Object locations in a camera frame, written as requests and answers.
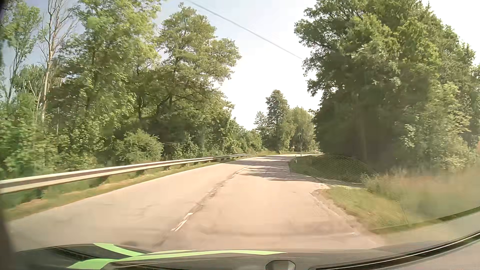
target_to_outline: dashed center line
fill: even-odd
[[[191,215],[193,215],[193,213],[188,213],[188,214],[182,219],[182,221],[181,221],[175,228],[172,229],[172,231],[173,231],[173,232],[178,231],[178,230],[185,224],[185,222],[187,222],[188,217],[191,216]]]

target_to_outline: asphalt road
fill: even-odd
[[[373,248],[380,237],[325,199],[292,156],[179,172],[8,224],[17,250],[113,243],[150,250]]]

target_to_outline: white road marking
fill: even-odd
[[[172,229],[172,231],[173,231],[173,232],[178,231],[178,230],[185,224],[185,222],[187,222],[188,217],[191,216],[191,215],[193,215],[193,213],[188,213],[188,214],[182,219],[182,221],[178,224],[178,226]]]
[[[238,173],[240,173],[241,171],[246,170],[246,169],[248,169],[248,168],[249,168],[249,167],[245,167],[245,168],[243,168],[243,169],[241,169],[241,170],[238,170],[238,171],[236,171],[233,175],[238,174]],[[171,231],[172,231],[172,232],[178,231],[178,230],[187,222],[188,217],[191,216],[191,215],[193,215],[193,213],[191,213],[191,212],[188,213],[188,214],[182,219],[182,221],[181,221],[175,228],[171,229]]]

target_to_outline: metal guardrail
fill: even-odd
[[[205,161],[212,161],[212,160],[222,160],[222,159],[244,157],[244,156],[253,157],[252,155],[249,155],[249,154],[237,154],[237,155],[229,155],[229,156],[222,156],[222,157],[208,157],[208,158],[197,158],[197,159],[186,159],[186,160],[167,160],[167,161],[158,161],[158,162],[150,162],[150,163],[143,163],[143,164],[107,167],[107,168],[75,171],[75,172],[60,172],[60,173],[53,173],[53,174],[46,174],[46,175],[8,179],[8,180],[0,181],[0,194],[12,193],[12,192],[17,192],[22,190],[56,185],[56,184],[76,182],[80,180],[86,180],[86,179],[92,179],[92,178],[98,178],[98,177],[105,177],[109,175],[126,173],[126,172],[135,172],[135,171],[142,171],[142,170],[154,169],[159,167],[167,167],[167,166],[196,163],[196,162],[205,162]]]

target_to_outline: shrub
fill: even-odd
[[[134,164],[162,159],[163,144],[155,136],[138,129],[127,132],[125,138],[115,143],[117,158],[123,163]]]
[[[192,138],[186,134],[185,140],[181,143],[174,143],[173,145],[172,159],[194,159],[202,156],[200,147],[192,141]]]

